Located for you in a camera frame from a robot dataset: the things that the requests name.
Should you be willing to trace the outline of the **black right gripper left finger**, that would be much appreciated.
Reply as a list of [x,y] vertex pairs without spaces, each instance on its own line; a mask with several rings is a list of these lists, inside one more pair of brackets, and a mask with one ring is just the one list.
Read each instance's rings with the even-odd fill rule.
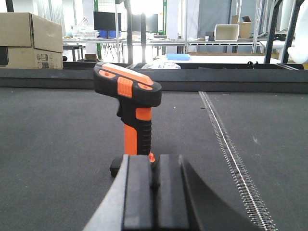
[[152,172],[146,155],[123,155],[119,172],[85,231],[152,231]]

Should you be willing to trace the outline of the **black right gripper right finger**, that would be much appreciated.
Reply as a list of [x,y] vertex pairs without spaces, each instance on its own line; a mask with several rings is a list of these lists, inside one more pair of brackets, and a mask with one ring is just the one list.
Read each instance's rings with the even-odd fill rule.
[[155,212],[159,231],[260,230],[216,195],[182,155],[160,155]]

